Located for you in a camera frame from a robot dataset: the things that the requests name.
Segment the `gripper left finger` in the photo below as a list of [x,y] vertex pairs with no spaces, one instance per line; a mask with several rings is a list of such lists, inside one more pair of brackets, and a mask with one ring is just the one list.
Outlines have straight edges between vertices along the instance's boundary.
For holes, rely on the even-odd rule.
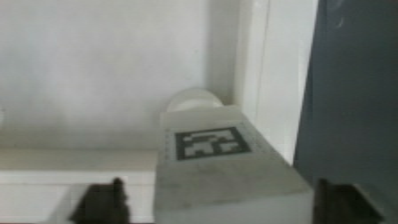
[[118,177],[108,183],[71,187],[56,224],[129,224],[127,195]]

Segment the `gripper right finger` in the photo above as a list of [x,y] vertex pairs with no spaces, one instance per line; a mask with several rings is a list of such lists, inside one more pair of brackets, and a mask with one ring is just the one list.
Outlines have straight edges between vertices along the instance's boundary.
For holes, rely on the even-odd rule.
[[394,224],[394,199],[369,184],[317,180],[312,224]]

